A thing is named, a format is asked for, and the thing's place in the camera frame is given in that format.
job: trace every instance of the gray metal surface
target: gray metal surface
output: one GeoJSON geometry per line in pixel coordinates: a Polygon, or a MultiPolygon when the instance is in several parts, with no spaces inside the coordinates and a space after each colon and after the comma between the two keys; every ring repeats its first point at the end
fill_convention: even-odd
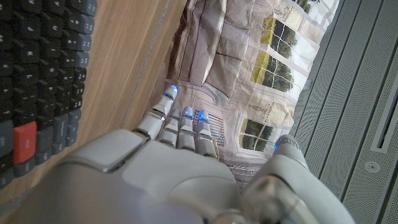
{"type": "Polygon", "coordinates": [[[310,138],[312,140],[305,155],[308,168],[317,177],[322,172],[324,161],[335,137],[341,115],[356,78],[356,72],[361,65],[364,52],[368,46],[373,24],[379,14],[381,2],[381,0],[362,1],[334,74],[325,104],[323,107],[317,108],[317,110],[322,112],[318,123],[314,123],[316,127],[312,127],[315,130],[310,138]]]}
{"type": "Polygon", "coordinates": [[[319,69],[317,79],[314,81],[307,106],[305,107],[303,114],[303,118],[305,119],[301,120],[295,135],[304,154],[307,151],[315,126],[317,125],[321,109],[328,94],[337,65],[340,62],[341,54],[345,49],[360,4],[361,0],[346,1],[341,9],[340,16],[337,18],[335,30],[331,36],[325,57],[323,58],[323,63],[319,69]]]}
{"type": "Polygon", "coordinates": [[[339,2],[339,5],[337,7],[335,16],[333,18],[332,23],[328,26],[325,34],[322,37],[322,41],[320,43],[320,48],[318,50],[317,55],[315,56],[315,59],[313,61],[312,67],[311,67],[311,71],[310,74],[308,75],[308,79],[307,82],[304,86],[303,91],[301,92],[300,96],[298,97],[298,101],[296,104],[296,107],[294,109],[294,124],[292,126],[292,129],[290,130],[290,135],[292,135],[293,137],[296,136],[297,133],[297,129],[299,128],[299,124],[302,120],[302,116],[304,113],[304,109],[307,105],[308,102],[308,98],[310,97],[312,88],[313,88],[313,83],[314,81],[317,79],[317,75],[319,72],[319,69],[321,67],[321,64],[323,62],[323,59],[325,58],[325,54],[326,54],[326,50],[329,46],[330,40],[331,40],[331,35],[333,34],[335,27],[336,27],[336,22],[337,22],[337,18],[340,15],[341,12],[341,8],[343,7],[345,0],[341,0],[339,2]]]}
{"type": "Polygon", "coordinates": [[[316,79],[312,70],[309,91],[300,95],[290,133],[310,171],[356,222],[397,223],[398,2],[354,2],[343,4],[316,79]]]}

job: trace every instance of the window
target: window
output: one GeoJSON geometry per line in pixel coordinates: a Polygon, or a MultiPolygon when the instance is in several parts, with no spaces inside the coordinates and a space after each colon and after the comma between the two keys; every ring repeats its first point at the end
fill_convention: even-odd
{"type": "Polygon", "coordinates": [[[245,118],[239,135],[239,145],[243,149],[263,152],[273,130],[273,127],[245,118]]]}
{"type": "Polygon", "coordinates": [[[294,85],[291,69],[263,50],[257,54],[250,81],[283,92],[289,91],[294,85]]]}

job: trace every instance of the gray panel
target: gray panel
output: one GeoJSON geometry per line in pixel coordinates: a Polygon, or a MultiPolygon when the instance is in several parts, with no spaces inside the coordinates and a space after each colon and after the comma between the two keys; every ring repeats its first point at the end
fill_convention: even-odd
{"type": "Polygon", "coordinates": [[[304,154],[307,151],[315,126],[317,125],[322,106],[328,94],[337,65],[340,62],[341,54],[346,46],[346,41],[360,3],[361,0],[351,0],[344,3],[336,23],[335,31],[319,69],[317,79],[313,84],[310,98],[308,99],[302,121],[295,136],[304,154]]]}
{"type": "Polygon", "coordinates": [[[398,223],[398,182],[394,184],[381,223],[398,223]]]}
{"type": "Polygon", "coordinates": [[[341,117],[321,181],[342,198],[398,38],[396,0],[385,0],[341,117]]]}
{"type": "Polygon", "coordinates": [[[394,169],[396,168],[398,158],[398,128],[396,127],[396,124],[391,125],[392,130],[395,128],[395,131],[392,137],[393,141],[390,142],[386,154],[371,151],[371,146],[384,107],[390,107],[392,103],[388,102],[390,105],[387,103],[390,91],[393,91],[394,93],[396,92],[396,89],[392,89],[392,84],[396,79],[397,73],[398,55],[396,54],[391,63],[389,74],[384,82],[383,90],[373,113],[373,119],[369,126],[368,133],[364,140],[362,150],[359,153],[352,178],[343,200],[344,205],[358,223],[377,222],[377,218],[384,202],[384,196],[387,194],[391,179],[393,178],[394,169]],[[372,162],[376,166],[379,165],[380,171],[367,171],[365,169],[367,162],[372,162]]]}
{"type": "Polygon", "coordinates": [[[341,7],[342,7],[343,3],[344,3],[344,0],[341,0],[339,2],[339,6],[336,10],[333,22],[328,26],[325,34],[322,37],[322,41],[320,43],[318,53],[315,56],[315,59],[313,61],[312,67],[311,67],[310,74],[308,75],[308,79],[305,84],[305,87],[308,87],[308,89],[304,88],[303,91],[301,92],[300,96],[298,97],[298,101],[297,101],[296,107],[294,109],[294,116],[293,116],[294,124],[289,133],[292,136],[296,135],[297,128],[299,127],[299,124],[301,122],[305,106],[307,105],[308,97],[310,97],[310,93],[312,91],[312,87],[313,87],[312,84],[314,83],[315,79],[317,78],[319,68],[321,67],[323,58],[326,54],[327,47],[329,46],[331,35],[335,29],[336,21],[340,15],[340,11],[341,11],[341,7]]]}
{"type": "Polygon", "coordinates": [[[343,114],[363,54],[368,46],[381,3],[382,0],[368,0],[361,3],[348,37],[346,47],[341,56],[335,77],[305,155],[308,168],[316,177],[319,177],[322,172],[323,163],[335,136],[335,131],[343,114]]]}

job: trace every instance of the black key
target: black key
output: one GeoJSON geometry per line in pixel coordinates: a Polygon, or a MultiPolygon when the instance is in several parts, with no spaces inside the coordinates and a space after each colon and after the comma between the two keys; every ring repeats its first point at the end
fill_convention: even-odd
{"type": "Polygon", "coordinates": [[[42,27],[40,29],[44,36],[60,38],[63,30],[62,18],[42,13],[42,27]]]}
{"type": "Polygon", "coordinates": [[[37,117],[36,104],[24,105],[20,108],[14,109],[14,124],[15,126],[22,126],[33,122],[37,117]]]}
{"type": "Polygon", "coordinates": [[[68,30],[79,31],[81,26],[81,18],[78,12],[70,9],[66,9],[63,13],[63,19],[65,21],[64,28],[68,30]]]}
{"type": "Polygon", "coordinates": [[[0,189],[8,185],[14,179],[14,169],[12,167],[0,172],[0,189]]]}
{"type": "Polygon", "coordinates": [[[62,15],[65,11],[65,0],[43,0],[43,10],[62,15]]]}
{"type": "Polygon", "coordinates": [[[0,170],[4,171],[12,166],[12,152],[0,158],[0,170]]]}
{"type": "Polygon", "coordinates": [[[7,52],[0,52],[0,77],[12,74],[12,55],[7,52]]]}
{"type": "Polygon", "coordinates": [[[36,102],[37,87],[36,85],[24,88],[14,88],[14,104],[17,106],[31,105],[36,102]]]}
{"type": "Polygon", "coordinates": [[[71,68],[76,65],[76,52],[71,50],[61,50],[60,66],[61,68],[71,68]]]}
{"type": "Polygon", "coordinates": [[[78,34],[76,50],[89,51],[91,49],[91,37],[85,34],[78,34]]]}
{"type": "Polygon", "coordinates": [[[37,63],[40,60],[39,43],[31,40],[16,40],[14,39],[14,53],[16,60],[20,63],[37,63]]]}
{"type": "Polygon", "coordinates": [[[66,10],[64,14],[65,29],[74,30],[82,34],[92,34],[94,19],[77,12],[66,10]]]}
{"type": "Polygon", "coordinates": [[[97,10],[96,0],[67,0],[67,6],[86,14],[87,16],[95,16],[97,10]]]}
{"type": "Polygon", "coordinates": [[[85,68],[74,68],[73,71],[75,72],[74,83],[81,83],[86,80],[87,70],[85,68]]]}
{"type": "Polygon", "coordinates": [[[70,110],[70,100],[59,101],[55,103],[55,116],[66,114],[69,112],[69,110],[70,110]]]}
{"type": "Polygon", "coordinates": [[[15,86],[35,85],[39,80],[39,68],[35,64],[14,65],[15,86]]]}
{"type": "Polygon", "coordinates": [[[42,0],[17,0],[16,9],[38,14],[42,11],[42,0]]]}
{"type": "Polygon", "coordinates": [[[76,52],[71,50],[61,50],[60,65],[61,68],[85,68],[88,65],[88,53],[76,52]]]}
{"type": "Polygon", "coordinates": [[[81,108],[82,101],[83,100],[81,96],[73,96],[72,98],[70,98],[70,109],[77,110],[81,108]]]}
{"type": "Polygon", "coordinates": [[[0,1],[0,19],[1,20],[11,20],[12,19],[12,4],[10,0],[0,1]]]}
{"type": "Polygon", "coordinates": [[[40,47],[42,57],[58,58],[61,54],[61,41],[56,38],[47,39],[42,37],[40,47]]]}
{"type": "Polygon", "coordinates": [[[57,77],[60,70],[58,60],[40,59],[40,78],[57,77]]]}
{"type": "Polygon", "coordinates": [[[40,18],[14,11],[16,35],[24,39],[40,38],[40,18]]]}
{"type": "Polygon", "coordinates": [[[61,68],[60,75],[58,76],[58,84],[64,86],[72,83],[73,83],[73,69],[61,68]]]}
{"type": "Polygon", "coordinates": [[[12,97],[12,80],[10,77],[0,77],[0,100],[12,97]]]}
{"type": "Polygon", "coordinates": [[[37,82],[37,89],[39,91],[39,98],[48,98],[57,92],[57,79],[46,78],[37,82]]]}
{"type": "Polygon", "coordinates": [[[57,100],[65,100],[72,95],[72,85],[57,86],[57,100]]]}
{"type": "Polygon", "coordinates": [[[9,50],[12,47],[12,28],[8,24],[0,24],[0,50],[9,50]]]}
{"type": "Polygon", "coordinates": [[[26,160],[25,162],[21,162],[19,164],[15,164],[14,168],[14,175],[16,177],[22,177],[30,172],[35,167],[35,157],[32,156],[30,159],[26,160]]]}
{"type": "Polygon", "coordinates": [[[64,30],[62,32],[62,38],[61,38],[62,49],[76,50],[78,38],[79,35],[77,32],[64,30]]]}
{"type": "Polygon", "coordinates": [[[0,101],[0,123],[12,119],[12,100],[0,101]]]}
{"type": "Polygon", "coordinates": [[[54,124],[54,112],[48,116],[38,115],[36,118],[37,130],[41,131],[54,124]]]}
{"type": "Polygon", "coordinates": [[[36,102],[37,113],[42,116],[51,116],[55,110],[55,96],[39,98],[36,102]]]}
{"type": "Polygon", "coordinates": [[[77,83],[72,85],[72,91],[75,96],[81,96],[85,90],[84,83],[77,83]]]}

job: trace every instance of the ventilation slot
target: ventilation slot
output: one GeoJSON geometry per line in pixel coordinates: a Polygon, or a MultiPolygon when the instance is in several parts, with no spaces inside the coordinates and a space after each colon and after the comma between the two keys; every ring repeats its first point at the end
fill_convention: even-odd
{"type": "MultiPolygon", "coordinates": [[[[195,110],[195,114],[193,117],[193,131],[197,131],[198,126],[198,110],[195,110]]],[[[217,140],[217,145],[224,146],[224,123],[223,120],[217,116],[212,115],[208,112],[209,115],[209,125],[211,135],[214,136],[217,140]]]]}
{"type": "Polygon", "coordinates": [[[396,76],[392,84],[391,92],[388,96],[386,106],[380,118],[379,126],[374,135],[371,151],[387,153],[391,142],[392,134],[397,126],[398,121],[398,76],[396,76]]]}

